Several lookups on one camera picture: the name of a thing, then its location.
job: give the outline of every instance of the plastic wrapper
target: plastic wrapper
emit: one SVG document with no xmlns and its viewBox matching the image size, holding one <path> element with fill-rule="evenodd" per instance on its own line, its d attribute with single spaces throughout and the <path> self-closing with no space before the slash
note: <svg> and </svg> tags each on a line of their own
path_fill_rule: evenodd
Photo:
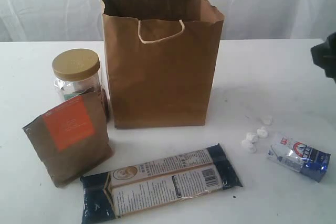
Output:
<svg viewBox="0 0 336 224">
<path fill-rule="evenodd" d="M 276 133 L 268 159 L 320 182 L 327 172 L 330 154 Z"/>
<path fill-rule="evenodd" d="M 83 224 L 242 186 L 221 146 L 81 177 Z"/>
</svg>

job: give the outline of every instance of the orange label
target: orange label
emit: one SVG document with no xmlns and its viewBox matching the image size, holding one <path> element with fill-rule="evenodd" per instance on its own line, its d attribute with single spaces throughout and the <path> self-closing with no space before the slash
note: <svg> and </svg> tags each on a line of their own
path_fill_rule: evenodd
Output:
<svg viewBox="0 0 336 224">
<path fill-rule="evenodd" d="M 42 117 L 59 151 L 95 133 L 81 96 L 62 103 Z"/>
</svg>

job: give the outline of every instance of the black object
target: black object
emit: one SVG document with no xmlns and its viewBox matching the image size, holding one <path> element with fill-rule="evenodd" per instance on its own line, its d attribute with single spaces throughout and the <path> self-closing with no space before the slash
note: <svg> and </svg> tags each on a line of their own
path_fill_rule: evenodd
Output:
<svg viewBox="0 0 336 224">
<path fill-rule="evenodd" d="M 336 33 L 329 35 L 322 44 L 310 49 L 315 65 L 325 71 L 325 75 L 336 82 Z"/>
<path fill-rule="evenodd" d="M 207 150 L 223 182 L 222 190 L 242 186 L 220 144 L 208 147 Z M 82 224 L 93 224 L 119 218 L 114 212 L 113 197 L 109 190 L 106 190 L 111 183 L 110 172 L 81 177 L 80 181 L 82 181 L 84 189 Z"/>
</svg>

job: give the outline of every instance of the brown paper bag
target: brown paper bag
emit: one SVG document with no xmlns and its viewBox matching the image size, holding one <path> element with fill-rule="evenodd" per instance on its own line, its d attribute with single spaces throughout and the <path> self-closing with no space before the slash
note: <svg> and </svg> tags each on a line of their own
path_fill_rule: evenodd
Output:
<svg viewBox="0 0 336 224">
<path fill-rule="evenodd" d="M 64 186 L 112 155 L 96 92 L 74 97 L 23 128 L 55 186 Z"/>
<path fill-rule="evenodd" d="M 118 128 L 204 125 L 224 15 L 208 0 L 102 0 Z"/>
</svg>

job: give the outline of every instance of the small blue package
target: small blue package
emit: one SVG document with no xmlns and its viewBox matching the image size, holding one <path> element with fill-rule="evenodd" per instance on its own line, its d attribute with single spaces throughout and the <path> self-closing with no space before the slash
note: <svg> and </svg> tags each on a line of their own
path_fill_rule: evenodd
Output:
<svg viewBox="0 0 336 224">
<path fill-rule="evenodd" d="M 320 182 L 327 172 L 330 154 L 276 133 L 267 158 Z"/>
</svg>

